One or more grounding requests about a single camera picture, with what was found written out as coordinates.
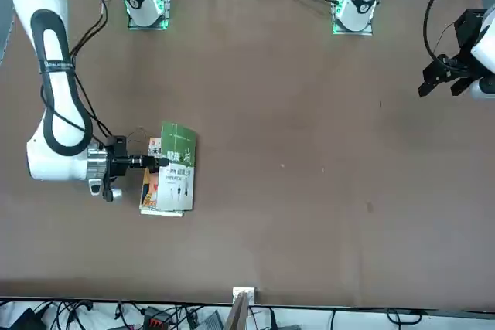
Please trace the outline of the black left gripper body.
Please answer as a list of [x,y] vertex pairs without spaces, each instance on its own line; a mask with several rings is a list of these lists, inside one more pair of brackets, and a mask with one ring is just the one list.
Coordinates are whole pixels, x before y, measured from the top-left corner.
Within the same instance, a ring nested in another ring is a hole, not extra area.
[[483,16],[486,9],[467,9],[455,22],[459,52],[454,57],[447,57],[445,64],[450,66],[448,78],[475,77],[486,72],[486,68],[471,54],[478,39]]

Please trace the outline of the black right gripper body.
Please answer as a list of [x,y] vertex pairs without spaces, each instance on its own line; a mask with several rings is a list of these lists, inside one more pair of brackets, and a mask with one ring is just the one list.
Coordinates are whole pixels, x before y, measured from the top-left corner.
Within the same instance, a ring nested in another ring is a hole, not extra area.
[[104,149],[107,152],[104,182],[124,176],[128,169],[127,138],[124,135],[107,138]]

